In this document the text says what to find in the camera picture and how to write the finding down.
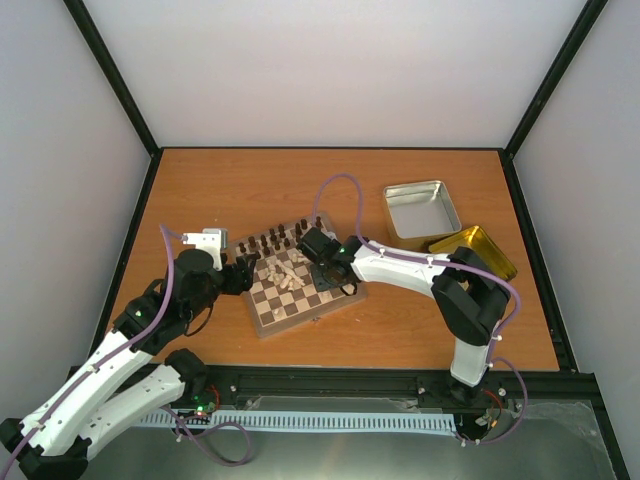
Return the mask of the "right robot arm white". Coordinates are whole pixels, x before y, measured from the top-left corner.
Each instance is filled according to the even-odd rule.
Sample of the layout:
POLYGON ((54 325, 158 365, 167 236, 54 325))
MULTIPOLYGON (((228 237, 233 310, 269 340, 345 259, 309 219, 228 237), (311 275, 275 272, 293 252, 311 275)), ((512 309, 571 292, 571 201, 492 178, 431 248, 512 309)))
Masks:
POLYGON ((455 337, 451 377, 468 387, 480 383, 500 336, 499 323, 517 295, 473 250, 459 247, 452 254, 425 254, 358 236, 339 242, 317 227, 300 238, 297 249, 333 287, 380 283, 433 299, 455 337))

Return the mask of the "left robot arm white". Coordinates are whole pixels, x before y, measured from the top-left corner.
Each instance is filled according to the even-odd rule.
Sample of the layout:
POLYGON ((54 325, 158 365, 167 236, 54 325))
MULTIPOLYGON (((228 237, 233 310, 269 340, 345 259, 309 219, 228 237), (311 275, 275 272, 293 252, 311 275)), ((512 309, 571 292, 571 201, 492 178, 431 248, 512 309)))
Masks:
POLYGON ((150 374, 123 384, 170 342, 193 335, 191 322, 221 295, 251 289, 257 255, 215 266, 190 249, 131 300, 84 365, 40 408, 1 424, 1 443, 28 479, 78 479, 89 461, 139 419, 172 402, 201 400, 207 368, 190 350, 172 352, 150 374))

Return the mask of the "white chess pieces pile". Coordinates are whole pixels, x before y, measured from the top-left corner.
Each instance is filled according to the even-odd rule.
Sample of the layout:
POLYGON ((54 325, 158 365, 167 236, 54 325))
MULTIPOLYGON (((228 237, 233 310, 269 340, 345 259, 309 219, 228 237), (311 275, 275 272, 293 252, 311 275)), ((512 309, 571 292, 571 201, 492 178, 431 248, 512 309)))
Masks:
POLYGON ((298 257, 287 257, 281 260, 278 256, 272 256, 265 259, 266 275, 265 279, 274 285, 278 285, 280 289, 294 291, 307 285, 304 280, 305 272, 302 266, 296 266, 295 260, 298 257))

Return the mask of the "wooden chess board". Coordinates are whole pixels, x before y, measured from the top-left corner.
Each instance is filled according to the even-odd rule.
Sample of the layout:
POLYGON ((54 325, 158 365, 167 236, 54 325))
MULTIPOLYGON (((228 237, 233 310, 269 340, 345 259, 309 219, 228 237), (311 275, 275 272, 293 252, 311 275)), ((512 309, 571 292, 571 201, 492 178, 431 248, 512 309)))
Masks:
MULTIPOLYGON (((327 221, 328 230, 325 233, 332 236, 334 234, 333 225, 326 213, 321 212, 318 216, 323 216, 327 221)), ((227 252, 231 258, 242 256, 230 251, 229 246, 227 252)), ((313 284, 310 267, 311 262, 296 248, 279 254, 270 254, 266 251, 265 257, 260 255, 255 267, 253 286, 249 292, 242 295, 258 337, 266 338, 302 323, 318 320, 366 299, 367 291, 365 287, 359 286, 355 295, 344 295, 338 289, 325 291, 331 294, 332 299, 330 302, 323 303, 321 299, 322 292, 318 292, 313 284), (295 265, 302 266, 302 271, 305 272, 304 280, 307 285, 294 291, 287 291, 267 281, 265 279, 265 259, 272 256, 278 256, 281 260, 297 256, 298 259, 295 260, 295 265)))

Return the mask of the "open silver tin box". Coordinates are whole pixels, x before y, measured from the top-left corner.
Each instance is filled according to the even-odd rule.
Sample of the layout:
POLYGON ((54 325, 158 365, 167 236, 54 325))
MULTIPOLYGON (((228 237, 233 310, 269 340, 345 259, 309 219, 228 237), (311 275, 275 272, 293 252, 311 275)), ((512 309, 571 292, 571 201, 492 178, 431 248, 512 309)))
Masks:
POLYGON ((390 236, 398 243, 441 238, 462 229, 441 180, 387 186, 383 189, 383 206, 390 236))

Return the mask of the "gold tin lid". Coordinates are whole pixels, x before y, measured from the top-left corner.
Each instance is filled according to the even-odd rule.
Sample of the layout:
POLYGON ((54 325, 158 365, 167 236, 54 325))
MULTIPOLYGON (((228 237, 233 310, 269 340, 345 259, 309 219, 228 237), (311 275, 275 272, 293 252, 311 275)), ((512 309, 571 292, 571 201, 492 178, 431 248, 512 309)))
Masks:
POLYGON ((426 251, 433 254, 449 254, 454 253, 458 247, 473 250, 496 276, 507 282, 512 281, 518 274, 516 266, 480 225, 434 241, 426 246, 426 251))

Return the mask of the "black frame post left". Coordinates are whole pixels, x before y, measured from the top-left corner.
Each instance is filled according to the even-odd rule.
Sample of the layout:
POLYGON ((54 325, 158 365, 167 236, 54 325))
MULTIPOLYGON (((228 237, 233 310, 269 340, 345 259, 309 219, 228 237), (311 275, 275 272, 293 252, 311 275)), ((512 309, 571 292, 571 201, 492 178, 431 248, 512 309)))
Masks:
POLYGON ((81 0, 63 0, 63 4, 120 103, 144 150, 151 159, 154 159, 158 156, 160 147, 85 2, 81 0))

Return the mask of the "black frame post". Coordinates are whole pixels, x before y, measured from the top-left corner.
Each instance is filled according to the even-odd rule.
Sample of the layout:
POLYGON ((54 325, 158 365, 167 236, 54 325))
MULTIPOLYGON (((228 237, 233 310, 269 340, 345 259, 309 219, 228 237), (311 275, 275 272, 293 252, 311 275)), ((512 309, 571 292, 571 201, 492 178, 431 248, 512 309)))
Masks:
POLYGON ((154 159, 158 156, 160 147, 85 2, 81 0, 63 0, 63 4, 120 103, 144 150, 151 159, 154 159))
POLYGON ((508 160, 512 161, 524 144, 607 4, 607 0, 589 0, 584 3, 504 149, 508 160))

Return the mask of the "black frame post right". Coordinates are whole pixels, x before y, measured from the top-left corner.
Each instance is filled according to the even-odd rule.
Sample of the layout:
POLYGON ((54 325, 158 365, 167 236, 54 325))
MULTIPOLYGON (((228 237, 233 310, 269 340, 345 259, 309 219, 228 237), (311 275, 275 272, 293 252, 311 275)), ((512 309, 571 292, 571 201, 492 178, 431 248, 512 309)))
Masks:
POLYGON ((584 3, 504 149, 508 160, 512 161, 524 144, 607 4, 607 0, 589 0, 584 3))

